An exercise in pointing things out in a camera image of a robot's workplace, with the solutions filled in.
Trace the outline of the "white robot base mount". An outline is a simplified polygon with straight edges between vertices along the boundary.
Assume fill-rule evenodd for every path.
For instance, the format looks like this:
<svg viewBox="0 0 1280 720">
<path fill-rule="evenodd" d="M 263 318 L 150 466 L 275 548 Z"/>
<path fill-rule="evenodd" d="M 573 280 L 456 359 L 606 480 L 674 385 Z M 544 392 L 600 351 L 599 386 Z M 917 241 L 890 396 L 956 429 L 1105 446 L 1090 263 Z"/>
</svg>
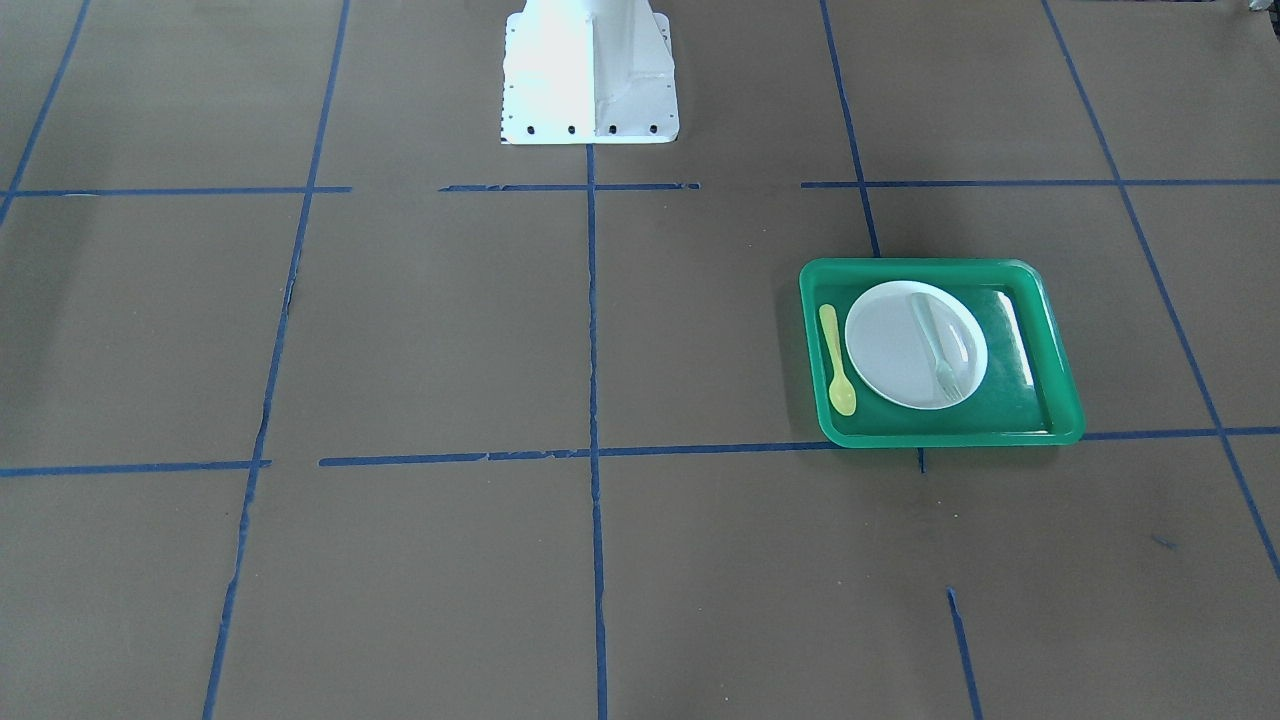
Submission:
<svg viewBox="0 0 1280 720">
<path fill-rule="evenodd" d="M 671 23 L 649 1 L 526 1 L 504 41 L 502 143 L 678 138 Z"/>
</svg>

